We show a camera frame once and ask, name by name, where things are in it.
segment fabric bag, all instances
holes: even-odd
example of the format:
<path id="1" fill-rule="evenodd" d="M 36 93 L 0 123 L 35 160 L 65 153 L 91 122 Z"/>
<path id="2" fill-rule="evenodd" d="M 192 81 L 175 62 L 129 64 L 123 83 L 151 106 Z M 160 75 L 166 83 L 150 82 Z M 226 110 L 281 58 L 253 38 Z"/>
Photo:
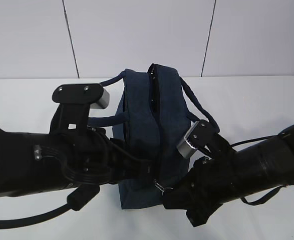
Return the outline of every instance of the fabric bag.
<path id="1" fill-rule="evenodd" d="M 199 118 L 189 112 L 182 89 L 219 132 L 212 116 L 176 69 L 152 64 L 148 72 L 126 69 L 117 77 L 101 82 L 103 87 L 123 79 L 124 92 L 115 116 L 92 117 L 92 127 L 113 126 L 113 137 L 126 142 L 137 158 L 152 160 L 152 177 L 127 179 L 119 183 L 122 209 L 142 209 L 161 204 L 161 191 L 180 181 L 188 172 L 189 160 L 176 146 Z"/>

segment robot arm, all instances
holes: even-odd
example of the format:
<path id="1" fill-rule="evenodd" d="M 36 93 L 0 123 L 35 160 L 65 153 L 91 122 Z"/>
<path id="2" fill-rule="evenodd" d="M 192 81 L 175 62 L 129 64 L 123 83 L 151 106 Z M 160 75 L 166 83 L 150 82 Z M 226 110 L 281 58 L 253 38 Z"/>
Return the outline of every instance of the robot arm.
<path id="1" fill-rule="evenodd" d="M 0 129 L 0 197 L 77 188 L 61 208 L 0 221 L 0 229 L 37 224 L 69 209 L 78 211 L 99 192 L 99 185 L 151 177 L 150 161 L 132 156 L 124 142 L 108 139 L 103 128 L 87 127 L 90 106 L 105 108 L 106 96 L 99 84 L 63 85 L 53 94 L 59 107 L 49 134 Z M 246 202 L 247 195 L 294 185 L 294 125 L 236 152 L 210 123 L 201 120 L 187 132 L 178 150 L 186 158 L 196 150 L 211 158 L 200 158 L 173 189 L 163 190 L 165 208 L 187 210 L 194 227 L 206 223 L 225 202 L 238 198 Z M 279 189 L 252 205 L 265 202 Z"/>
<path id="2" fill-rule="evenodd" d="M 242 199 L 259 205 L 282 187 L 294 185 L 294 125 L 276 136 L 236 152 L 203 121 L 191 127 L 178 149 L 190 156 L 207 146 L 212 159 L 202 157 L 173 189 L 163 194 L 166 209 L 185 209 L 194 227 L 205 224 L 223 203 Z M 196 136 L 205 136 L 198 140 Z M 245 196 L 277 187 L 261 199 L 247 202 Z"/>

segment black handle strap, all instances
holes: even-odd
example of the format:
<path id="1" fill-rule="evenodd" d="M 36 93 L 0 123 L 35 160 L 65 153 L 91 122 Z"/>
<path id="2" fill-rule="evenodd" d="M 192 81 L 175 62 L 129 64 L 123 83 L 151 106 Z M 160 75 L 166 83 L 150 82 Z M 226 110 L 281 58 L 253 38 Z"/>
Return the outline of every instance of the black handle strap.
<path id="1" fill-rule="evenodd" d="M 287 187 L 286 185 L 281 185 L 278 186 L 276 188 L 274 188 L 273 190 L 271 190 L 270 192 L 268 192 L 266 195 L 264 195 L 263 197 L 261 197 L 260 199 L 256 200 L 256 201 L 252 201 L 252 202 L 248 202 L 245 197 L 242 197 L 241 200 L 244 204 L 248 204 L 251 206 L 257 206 L 257 205 L 261 205 L 264 204 L 265 202 L 267 202 L 269 199 L 271 199 L 273 196 L 275 196 L 280 189 Z"/>
<path id="2" fill-rule="evenodd" d="M 182 79 L 181 80 L 181 85 L 183 90 L 185 91 L 187 97 L 191 100 L 191 102 L 196 106 L 196 108 L 209 120 L 209 122 L 213 125 L 213 127 L 216 129 L 216 132 L 219 133 L 220 129 L 219 126 L 217 124 L 217 122 L 215 121 L 215 119 L 210 115 L 210 113 L 208 113 L 205 109 L 203 109 L 203 107 L 201 106 L 201 104 L 199 103 L 196 95 L 193 93 L 193 91 L 191 90 L 191 88 L 188 86 L 188 84 Z M 190 114 L 190 117 L 196 118 L 198 119 L 197 121 L 199 121 L 199 118 L 197 116 L 195 116 L 194 114 Z"/>
<path id="3" fill-rule="evenodd" d="M 129 115 L 126 111 L 121 112 L 114 116 L 107 117 L 90 117 L 88 118 L 88 126 L 91 127 L 109 127 L 118 124 L 123 124 L 129 121 Z"/>
<path id="4" fill-rule="evenodd" d="M 114 78 L 109 79 L 109 80 L 106 80 L 106 81 L 102 81 L 102 82 L 100 82 L 100 84 L 103 87 L 106 87 L 106 86 L 109 86 L 111 84 L 115 84 L 116 82 L 118 82 L 121 79 L 123 79 L 125 76 L 126 76 L 126 72 L 125 71 L 122 71 L 118 76 L 115 76 Z"/>

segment white table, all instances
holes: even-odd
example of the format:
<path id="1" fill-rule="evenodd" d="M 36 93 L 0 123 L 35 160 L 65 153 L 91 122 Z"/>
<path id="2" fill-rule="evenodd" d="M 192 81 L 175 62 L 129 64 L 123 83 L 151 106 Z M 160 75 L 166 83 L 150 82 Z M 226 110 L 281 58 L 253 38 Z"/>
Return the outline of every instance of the white table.
<path id="1" fill-rule="evenodd" d="M 102 79 L 0 80 L 0 128 L 6 131 L 47 133 L 57 107 L 51 101 L 60 84 L 99 82 Z M 294 77 L 203 77 L 185 78 L 199 101 L 217 120 L 221 134 L 231 143 L 277 134 L 294 124 Z M 114 114 L 122 83 L 108 87 L 106 110 L 91 115 Z M 198 113 L 187 101 L 190 110 Z M 0 219 L 23 218 L 47 212 L 65 203 L 70 190 L 19 198 L 0 198 Z M 260 194 L 250 197 L 258 198 Z M 294 186 L 283 189 L 262 206 L 240 200 L 224 204 L 208 221 L 193 228 L 184 210 L 156 206 L 121 210 L 116 185 L 104 185 L 82 211 L 68 213 L 35 226 L 0 230 L 0 239 L 33 240 L 128 240 L 294 239 Z"/>

